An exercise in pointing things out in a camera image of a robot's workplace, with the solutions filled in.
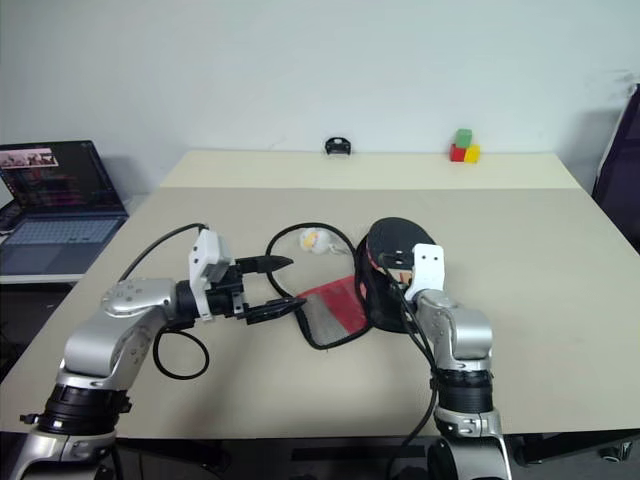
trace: small white object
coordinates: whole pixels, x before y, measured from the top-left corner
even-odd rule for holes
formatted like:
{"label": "small white object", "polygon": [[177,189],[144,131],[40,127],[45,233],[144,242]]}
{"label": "small white object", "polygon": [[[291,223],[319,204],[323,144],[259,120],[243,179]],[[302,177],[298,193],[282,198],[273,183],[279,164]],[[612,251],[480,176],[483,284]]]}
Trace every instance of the small white object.
{"label": "small white object", "polygon": [[202,320],[213,320],[205,290],[222,280],[233,257],[224,238],[213,230],[202,230],[189,253],[189,286]]}
{"label": "small white object", "polygon": [[300,234],[300,248],[305,252],[322,255],[333,251],[332,247],[331,235],[323,228],[306,228]]}
{"label": "small white object", "polygon": [[412,277],[411,286],[404,293],[410,302],[422,290],[444,288],[444,250],[440,245],[417,243],[413,247]]}

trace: white wall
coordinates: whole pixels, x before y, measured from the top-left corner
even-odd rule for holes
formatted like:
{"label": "white wall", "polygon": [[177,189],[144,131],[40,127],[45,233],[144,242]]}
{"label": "white wall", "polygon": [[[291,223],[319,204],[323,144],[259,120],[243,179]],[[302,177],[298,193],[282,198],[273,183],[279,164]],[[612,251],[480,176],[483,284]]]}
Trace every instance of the white wall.
{"label": "white wall", "polygon": [[127,193],[190,148],[555,151],[590,189],[638,0],[0,0],[4,142],[92,138]]}

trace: beige tabletop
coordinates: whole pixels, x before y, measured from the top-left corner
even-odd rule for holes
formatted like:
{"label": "beige tabletop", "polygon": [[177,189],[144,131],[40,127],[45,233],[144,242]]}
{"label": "beige tabletop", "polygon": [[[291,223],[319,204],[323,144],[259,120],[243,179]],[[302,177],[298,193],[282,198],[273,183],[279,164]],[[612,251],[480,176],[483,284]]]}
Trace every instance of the beige tabletop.
{"label": "beige tabletop", "polygon": [[[292,166],[288,180],[274,177],[269,188],[257,188],[256,177],[266,175],[260,163],[265,156]],[[345,189],[347,180],[339,176],[320,177],[312,188],[312,176],[301,172],[313,162],[295,160],[305,157],[188,155],[123,226],[9,373],[0,388],[0,428],[27,429],[18,415],[42,411],[65,339],[137,253],[166,231],[204,221],[225,236],[234,255],[249,256],[263,253],[270,237],[293,223],[328,222],[357,241],[385,216],[422,225],[445,249],[447,291],[491,320],[494,402],[505,433],[640,426],[640,383],[634,381],[640,365],[640,260],[557,158],[498,155],[478,165],[450,165],[441,156],[362,155],[353,162],[379,167],[392,157],[394,171],[406,160],[414,188],[399,188],[403,183],[395,174],[388,175],[389,188],[382,188],[374,172],[375,188],[365,189],[359,178],[356,187]],[[334,160],[318,158],[325,162],[319,169]],[[231,163],[238,169],[254,164],[244,185],[241,175],[225,173],[235,171]],[[339,165],[331,166],[339,173]],[[185,185],[189,171],[195,186]],[[415,188],[418,176],[429,179],[425,189]],[[464,179],[456,182],[456,176]],[[294,188],[300,184],[304,188]],[[185,233],[162,245],[134,276],[186,278],[194,239],[195,233]],[[277,250],[296,260],[280,275],[292,291],[350,273],[346,256],[304,254],[286,239]],[[264,277],[245,278],[250,303],[275,297]],[[194,381],[174,381],[147,359],[129,392],[134,406],[121,416],[120,435],[404,435],[426,408],[428,369],[405,335],[371,330],[317,351],[306,344],[293,316],[250,327],[221,318],[192,331],[212,353],[208,372]],[[180,338],[167,339],[161,355],[177,371],[201,364],[199,352]],[[433,432],[430,423],[424,433]]]}

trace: small black object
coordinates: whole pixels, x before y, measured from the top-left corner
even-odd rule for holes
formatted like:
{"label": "small black object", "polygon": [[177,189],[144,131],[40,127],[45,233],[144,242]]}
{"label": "small black object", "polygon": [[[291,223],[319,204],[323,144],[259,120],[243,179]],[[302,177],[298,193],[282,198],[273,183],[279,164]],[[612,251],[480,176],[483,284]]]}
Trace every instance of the small black object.
{"label": "small black object", "polygon": [[242,273],[270,273],[291,265],[293,260],[279,255],[236,258],[236,264]]}
{"label": "small black object", "polygon": [[344,137],[331,137],[324,144],[327,155],[351,155],[351,142]]}
{"label": "small black object", "polygon": [[237,315],[238,318],[246,318],[247,325],[265,322],[283,317],[296,312],[307,302],[306,298],[288,297],[269,300],[264,305],[247,309],[246,313]]}

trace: black cable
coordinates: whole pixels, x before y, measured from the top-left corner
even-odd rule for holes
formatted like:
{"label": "black cable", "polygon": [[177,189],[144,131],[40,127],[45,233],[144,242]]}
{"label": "black cable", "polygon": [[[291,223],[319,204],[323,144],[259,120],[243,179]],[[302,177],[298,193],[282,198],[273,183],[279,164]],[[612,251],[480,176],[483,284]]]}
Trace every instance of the black cable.
{"label": "black cable", "polygon": [[425,412],[424,416],[422,417],[418,425],[416,425],[416,427],[411,431],[411,433],[407,435],[407,437],[398,446],[396,451],[393,452],[393,455],[391,455],[391,458],[389,458],[389,462],[387,463],[387,469],[384,475],[384,478],[387,480],[391,479],[391,469],[393,468],[393,463],[397,460],[398,456],[400,456],[400,453],[402,452],[402,450],[404,450],[407,447],[407,445],[409,445],[418,436],[418,434],[422,431],[424,426],[427,424],[427,422],[431,418],[431,415],[433,415],[433,410],[436,407],[436,398],[437,398],[437,395],[436,395],[437,389],[436,389],[436,386],[433,385],[433,383],[434,382],[432,382],[432,385],[431,385],[431,397],[429,399],[429,406],[427,407],[427,411]]}
{"label": "black cable", "polygon": [[422,431],[422,429],[425,427],[425,425],[431,418],[431,415],[433,415],[433,410],[435,409],[435,406],[436,406],[438,388],[437,388],[437,380],[436,380],[437,367],[436,367],[435,358],[433,356],[433,352],[431,350],[431,346],[429,345],[429,341],[424,332],[424,329],[422,328],[422,326],[418,322],[418,319],[413,313],[413,309],[409,305],[409,302],[407,302],[407,300],[404,298],[404,292],[402,291],[402,287],[400,286],[400,283],[393,277],[393,275],[389,271],[389,268],[386,266],[385,258],[387,257],[393,257],[393,255],[388,255],[384,253],[380,254],[380,256],[378,257],[378,265],[382,267],[385,275],[389,279],[389,282],[391,283],[393,288],[396,290],[396,293],[400,297],[400,303],[404,310],[404,313],[409,315],[409,317],[411,318],[411,323],[416,327],[416,329],[418,330],[418,333],[420,334],[420,337],[424,345],[421,344],[420,341],[415,337],[415,333],[411,329],[411,326],[407,321],[406,315],[400,315],[400,318],[402,320],[402,325],[404,326],[404,329],[406,330],[407,334],[409,335],[409,337],[411,337],[411,340],[413,340],[413,342],[416,344],[418,349],[422,352],[422,354],[427,359],[427,362],[429,363],[429,367],[431,368],[431,375],[432,375],[431,382],[430,382],[431,396],[429,398],[429,406],[427,407],[427,411],[425,412],[420,422],[418,422],[418,425],[416,425],[416,427],[411,431],[411,433],[407,435],[407,437],[402,441],[402,443],[398,446],[396,451],[393,453],[393,455],[389,458],[389,461],[387,462],[387,468],[385,470],[385,479],[390,480],[391,469],[393,468],[394,462],[396,461],[396,459],[398,458],[402,450],[404,450],[418,436],[418,434]]}
{"label": "black cable", "polygon": [[[184,225],[182,227],[176,228],[174,230],[171,230],[168,233],[165,233],[163,236],[161,236],[160,238],[158,238],[155,242],[153,242],[151,245],[149,245],[147,248],[145,248],[142,253],[140,253],[140,255],[138,255],[133,262],[131,262],[131,264],[126,268],[126,270],[123,272],[122,275],[120,275],[120,278],[118,279],[118,282],[122,282],[123,280],[126,280],[127,277],[131,274],[131,272],[133,272],[133,270],[140,264],[140,262],[142,260],[144,260],[144,258],[149,255],[149,253],[151,253],[151,251],[156,248],[158,245],[160,245],[162,242],[170,239],[171,237],[174,237],[175,235],[178,235],[179,233],[182,232],[186,232],[187,230],[191,230],[192,228],[197,228],[198,231],[202,231],[207,229],[208,227],[204,224],[204,223],[190,223],[188,225]],[[197,373],[194,373],[193,375],[178,375],[175,374],[173,372],[170,372],[169,370],[167,370],[164,365],[162,365],[162,362],[160,362],[160,355],[158,353],[158,347],[160,345],[160,340],[162,339],[162,335],[168,334],[168,333],[174,333],[176,335],[182,335],[183,337],[186,337],[190,340],[193,340],[193,342],[195,342],[196,345],[198,345],[200,347],[200,349],[202,350],[202,352],[204,353],[204,367],[202,367],[201,370],[199,370]],[[173,378],[174,380],[192,380],[194,378],[199,377],[200,375],[202,375],[204,372],[207,371],[207,368],[209,368],[209,351],[207,350],[207,347],[196,337],[194,337],[193,335],[190,335],[188,333],[185,333],[181,330],[172,330],[168,327],[163,327],[161,328],[158,333],[156,334],[155,338],[153,339],[153,363],[155,363],[156,368],[158,370],[160,370],[161,373],[163,373],[164,375],[166,375],[169,378]]]}
{"label": "black cable", "polygon": [[[271,241],[267,245],[267,250],[265,252],[265,255],[271,255],[271,251],[273,250],[273,246],[276,244],[276,242],[278,240],[280,240],[282,237],[284,237],[287,233],[291,233],[294,230],[299,230],[301,228],[323,228],[325,230],[329,230],[332,233],[335,233],[340,238],[340,240],[342,240],[347,245],[347,248],[349,249],[349,252],[351,252],[351,256],[354,259],[354,266],[355,266],[356,249],[353,246],[353,243],[351,243],[351,240],[349,240],[349,237],[347,237],[344,233],[342,233],[336,227],[331,226],[331,225],[326,224],[326,223],[321,223],[321,222],[297,223],[296,225],[291,225],[290,227],[287,227],[284,230],[280,230],[278,233],[276,233],[273,236],[273,238],[271,239]],[[293,296],[289,292],[287,292],[284,288],[282,288],[280,286],[280,284],[274,278],[272,272],[267,272],[267,279],[269,280],[269,283],[274,288],[274,290],[276,292],[278,292],[281,297],[289,298],[289,297]]]}
{"label": "black cable", "polygon": [[179,233],[185,232],[187,230],[191,230],[192,228],[198,228],[198,230],[201,231],[206,229],[207,226],[204,223],[190,223],[189,225],[184,225],[183,227],[176,228],[175,230],[171,230],[169,233],[165,233],[163,236],[161,236],[159,239],[157,239],[155,242],[153,242],[151,245],[145,248],[142,251],[142,253],[138,255],[133,262],[131,262],[131,264],[127,267],[124,273],[120,275],[120,278],[118,279],[118,281],[121,282],[123,280],[126,280],[127,277],[131,275],[131,272],[133,272],[133,270],[138,266],[138,264],[144,259],[144,257],[149,255],[149,253],[158,245],[160,245],[162,242],[170,239],[171,237]]}
{"label": "black cable", "polygon": [[422,354],[427,358],[427,361],[429,362],[429,366],[431,367],[431,371],[435,372],[436,369],[437,369],[436,360],[435,360],[435,357],[433,356],[433,351],[431,350],[431,346],[429,345],[429,341],[427,340],[427,335],[426,335],[424,329],[422,328],[422,325],[420,325],[420,323],[418,322],[418,319],[416,318],[415,314],[413,313],[413,309],[409,305],[409,302],[407,302],[407,300],[404,298],[404,292],[402,291],[402,287],[400,286],[400,283],[394,278],[394,276],[389,271],[389,268],[385,265],[385,263],[386,263],[385,262],[385,258],[387,258],[387,257],[393,257],[393,255],[381,253],[380,256],[378,257],[378,265],[380,265],[382,267],[382,269],[384,270],[385,275],[389,279],[389,282],[391,282],[391,285],[396,290],[396,293],[398,294],[398,297],[400,299],[400,304],[401,304],[402,308],[404,309],[405,313],[407,315],[409,315],[409,318],[411,318],[411,324],[413,324],[415,326],[416,330],[418,330],[418,333],[420,334],[420,338],[422,339],[422,342],[424,343],[424,346],[418,341],[417,338],[415,338],[415,333],[411,329],[411,326],[407,322],[407,319],[406,319],[406,317],[404,315],[400,316],[400,318],[402,320],[402,325],[404,326],[404,329],[406,330],[407,334],[411,337],[413,342],[420,349]]}
{"label": "black cable", "polygon": [[[198,345],[198,347],[200,347],[200,350],[202,350],[202,353],[204,354],[204,365],[200,370],[198,370],[196,373],[191,375],[179,375],[177,373],[170,372],[165,368],[164,365],[162,365],[162,362],[160,362],[160,352],[159,352],[160,339],[162,338],[163,335],[167,335],[167,334],[180,335],[182,337],[186,337],[189,340],[192,340],[196,345]],[[194,337],[190,333],[183,332],[182,330],[172,330],[170,327],[162,327],[156,334],[156,337],[153,339],[152,352],[153,352],[153,363],[155,363],[156,368],[160,370],[160,373],[174,380],[193,380],[194,378],[198,378],[200,375],[202,375],[204,372],[207,371],[207,368],[209,368],[209,362],[210,362],[209,351],[207,350],[207,347],[205,346],[205,344],[202,343],[202,341],[200,341],[200,339],[198,339],[197,337]]]}
{"label": "black cable", "polygon": [[116,480],[124,480],[124,475],[122,474],[122,460],[120,460],[120,454],[118,453],[118,448],[115,445],[111,447],[111,458],[113,460],[113,470],[116,473]]}
{"label": "black cable", "polygon": [[[274,245],[276,244],[276,242],[278,240],[280,240],[282,237],[284,237],[288,233],[291,233],[294,230],[299,230],[301,228],[322,228],[324,230],[328,230],[328,231],[334,233],[338,238],[340,238],[340,240],[342,240],[345,243],[345,245],[347,246],[347,248],[349,249],[349,253],[351,253],[351,256],[353,258],[353,267],[354,267],[354,271],[355,271],[354,280],[355,280],[356,284],[358,283],[358,268],[357,268],[356,248],[351,243],[351,240],[349,240],[349,237],[347,237],[344,233],[342,233],[336,227],[334,227],[332,225],[328,225],[326,223],[322,223],[322,222],[298,223],[296,225],[291,225],[290,227],[287,227],[284,230],[279,231],[269,241],[269,244],[267,245],[267,249],[265,251],[265,255],[271,255],[271,252],[273,251],[273,247],[274,247]],[[291,293],[287,292],[276,281],[273,273],[267,272],[267,280],[269,281],[271,286],[274,288],[274,290],[276,292],[278,292],[278,294],[281,297],[283,297],[283,298],[291,298],[291,297],[294,296]],[[365,303],[364,297],[362,296],[362,293],[360,292],[360,288],[355,288],[355,294],[356,294],[356,297],[358,298],[358,301],[360,302],[360,305],[362,306],[362,311],[365,313],[365,316],[366,316],[366,312],[367,312],[366,303]],[[311,329],[309,328],[309,321],[307,319],[307,315],[304,312],[304,309],[298,308],[297,310],[295,310],[293,312],[293,314],[295,315],[296,320],[298,321],[298,325],[300,326],[300,331],[302,332],[302,335],[304,336],[305,340],[307,340],[309,345],[311,345],[313,348],[318,349],[318,350],[326,350],[328,348],[337,347],[338,345],[343,345],[343,344],[345,344],[347,342],[350,342],[351,340],[355,340],[356,338],[364,335],[371,328],[371,323],[369,322],[369,319],[367,318],[366,326],[364,328],[362,328],[361,330],[357,331],[356,333],[348,335],[347,337],[344,337],[344,338],[342,338],[342,339],[340,339],[340,340],[338,340],[336,342],[329,343],[329,344],[322,344],[321,345],[321,344],[316,343],[315,339],[313,338],[313,335],[311,334]]]}

